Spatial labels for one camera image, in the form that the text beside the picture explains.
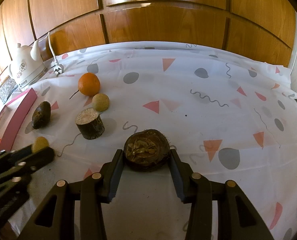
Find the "kettle handle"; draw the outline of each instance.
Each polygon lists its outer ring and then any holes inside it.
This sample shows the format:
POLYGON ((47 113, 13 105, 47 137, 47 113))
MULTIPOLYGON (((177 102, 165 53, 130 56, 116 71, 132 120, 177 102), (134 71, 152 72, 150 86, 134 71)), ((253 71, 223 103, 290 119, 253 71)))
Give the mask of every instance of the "kettle handle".
POLYGON ((8 71, 9 71, 9 76, 10 76, 10 78, 14 79, 13 78, 13 75, 12 75, 12 71, 10 70, 10 65, 11 64, 9 64, 8 67, 7 67, 8 68, 8 71))

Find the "white tablecloth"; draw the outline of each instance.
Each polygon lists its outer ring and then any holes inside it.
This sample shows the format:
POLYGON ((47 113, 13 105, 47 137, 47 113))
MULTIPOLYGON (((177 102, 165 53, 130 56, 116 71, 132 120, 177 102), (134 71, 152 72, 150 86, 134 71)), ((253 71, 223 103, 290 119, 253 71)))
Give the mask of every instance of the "white tablecloth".
MULTIPOLYGON (((30 200, 10 220, 16 231, 58 180, 75 182, 99 171, 131 134, 153 128, 193 171, 222 183, 235 180, 275 239, 295 234, 297 93, 290 89, 289 69, 171 42, 108 44, 58 58, 64 73, 56 77, 50 70, 32 85, 38 98, 13 146, 20 149, 45 136, 57 154, 33 175, 30 200), (96 73, 100 92, 110 98, 101 114, 105 132, 90 141, 78 135, 74 119, 91 107, 91 98, 80 92, 72 96, 87 71, 96 73), (33 111, 42 101, 52 105, 51 122, 32 130, 33 111)), ((102 207, 108 239, 185 237, 190 204, 177 198, 167 166, 151 173, 126 167, 116 197, 102 207)), ((216 225, 217 214, 213 217, 216 225)), ((215 227, 213 235, 217 239, 215 227)))

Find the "white electric kettle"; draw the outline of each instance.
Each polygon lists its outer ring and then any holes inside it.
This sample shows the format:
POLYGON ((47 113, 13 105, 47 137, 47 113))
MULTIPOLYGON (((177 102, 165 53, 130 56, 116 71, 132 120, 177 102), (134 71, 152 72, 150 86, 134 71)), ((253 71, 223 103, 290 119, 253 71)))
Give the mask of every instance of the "white electric kettle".
POLYGON ((17 43, 16 55, 8 70, 10 77, 21 90, 41 78, 44 75, 45 65, 38 47, 38 40, 34 42, 33 47, 21 46, 17 43))

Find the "kettle spout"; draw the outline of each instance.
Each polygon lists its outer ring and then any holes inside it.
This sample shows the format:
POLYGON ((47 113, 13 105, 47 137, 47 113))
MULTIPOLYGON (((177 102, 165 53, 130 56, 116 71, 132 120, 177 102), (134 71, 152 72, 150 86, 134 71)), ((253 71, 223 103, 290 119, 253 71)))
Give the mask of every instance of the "kettle spout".
POLYGON ((42 60, 40 48, 38 47, 38 40, 34 41, 33 47, 31 49, 31 57, 35 61, 42 60))

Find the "orange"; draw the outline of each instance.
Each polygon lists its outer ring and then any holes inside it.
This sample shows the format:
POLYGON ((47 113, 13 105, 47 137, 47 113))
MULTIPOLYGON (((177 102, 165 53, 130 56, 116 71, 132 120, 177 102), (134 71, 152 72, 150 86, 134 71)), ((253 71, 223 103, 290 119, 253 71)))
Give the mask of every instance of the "orange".
POLYGON ((99 92, 100 83, 93 73, 85 73, 78 81, 78 90, 86 96, 93 97, 99 92))

